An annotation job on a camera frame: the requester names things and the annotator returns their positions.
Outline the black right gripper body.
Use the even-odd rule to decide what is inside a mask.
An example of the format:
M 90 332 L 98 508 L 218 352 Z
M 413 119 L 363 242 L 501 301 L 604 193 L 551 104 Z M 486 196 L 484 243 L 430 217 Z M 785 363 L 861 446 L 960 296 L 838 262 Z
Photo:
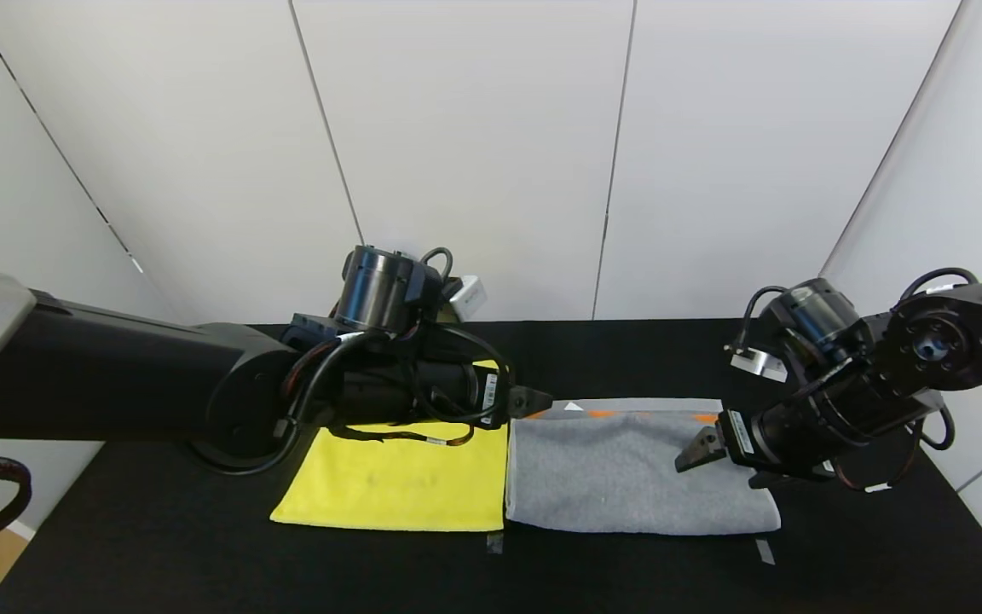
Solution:
M 835 412 L 822 393 L 760 394 L 720 413 L 726 454 L 770 479 L 833 479 Z

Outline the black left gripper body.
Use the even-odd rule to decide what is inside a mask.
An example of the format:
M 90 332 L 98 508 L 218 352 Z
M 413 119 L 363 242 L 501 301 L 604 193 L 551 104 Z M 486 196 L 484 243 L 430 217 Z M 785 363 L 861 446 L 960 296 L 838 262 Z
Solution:
M 495 362 L 414 362 L 414 408 L 428 420 L 496 428 L 505 420 L 510 380 Z

